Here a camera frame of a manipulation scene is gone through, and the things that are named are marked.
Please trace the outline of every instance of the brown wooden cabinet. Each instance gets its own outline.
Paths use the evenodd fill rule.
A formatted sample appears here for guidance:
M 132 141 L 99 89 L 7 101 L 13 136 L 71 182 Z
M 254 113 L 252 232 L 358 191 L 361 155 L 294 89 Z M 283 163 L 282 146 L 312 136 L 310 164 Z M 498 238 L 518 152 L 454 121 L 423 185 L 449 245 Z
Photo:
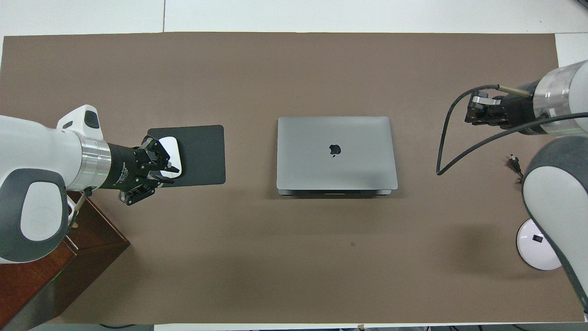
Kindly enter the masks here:
M 77 199 L 78 193 L 71 193 Z M 59 316 L 129 246 L 88 200 L 73 229 L 44 258 L 0 264 L 0 328 L 29 330 Z

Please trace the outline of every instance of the white tile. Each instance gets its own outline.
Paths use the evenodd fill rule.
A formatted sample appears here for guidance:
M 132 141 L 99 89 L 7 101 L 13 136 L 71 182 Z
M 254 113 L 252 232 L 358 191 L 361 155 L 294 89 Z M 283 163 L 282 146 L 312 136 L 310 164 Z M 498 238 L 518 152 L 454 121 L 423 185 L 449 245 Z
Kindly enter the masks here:
M 575 0 L 166 0 L 165 31 L 588 32 Z
M 555 45 L 560 67 L 588 59 L 588 34 L 556 34 Z
M 163 4 L 163 0 L 0 0 L 0 38 L 162 32 Z

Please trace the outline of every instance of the brown desk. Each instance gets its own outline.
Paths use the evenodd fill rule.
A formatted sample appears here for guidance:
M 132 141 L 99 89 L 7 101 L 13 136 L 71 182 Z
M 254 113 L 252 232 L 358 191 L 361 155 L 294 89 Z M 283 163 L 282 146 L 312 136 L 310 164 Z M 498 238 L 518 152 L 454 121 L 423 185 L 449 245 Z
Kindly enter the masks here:
M 6 37 L 0 110 L 54 126 L 92 104 L 106 140 L 128 146 L 152 127 L 225 128 L 224 185 L 161 189 L 131 207 L 114 191 L 93 196 L 133 245 L 62 322 L 580 321 L 564 271 L 532 269 L 515 246 L 527 213 L 505 159 L 525 166 L 550 138 L 512 135 L 435 175 L 458 94 L 556 67 L 553 35 Z M 499 131 L 464 124 L 464 113 L 448 158 Z M 390 117 L 400 189 L 279 196 L 284 115 Z

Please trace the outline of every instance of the white round device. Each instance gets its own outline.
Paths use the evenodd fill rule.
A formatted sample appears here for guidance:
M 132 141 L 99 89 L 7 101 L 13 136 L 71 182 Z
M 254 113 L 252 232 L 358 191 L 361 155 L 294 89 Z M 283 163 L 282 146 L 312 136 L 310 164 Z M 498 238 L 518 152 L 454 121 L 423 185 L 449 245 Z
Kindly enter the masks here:
M 523 260 L 536 269 L 553 270 L 562 266 L 555 251 L 532 219 L 521 225 L 516 236 L 516 247 Z

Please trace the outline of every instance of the laptop lid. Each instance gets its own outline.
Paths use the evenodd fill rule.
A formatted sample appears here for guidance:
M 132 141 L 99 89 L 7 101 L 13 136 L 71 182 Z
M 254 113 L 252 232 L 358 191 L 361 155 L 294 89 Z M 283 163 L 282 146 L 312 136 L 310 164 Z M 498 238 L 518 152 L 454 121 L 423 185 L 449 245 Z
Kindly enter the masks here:
M 387 117 L 280 117 L 278 192 L 389 194 L 398 188 Z

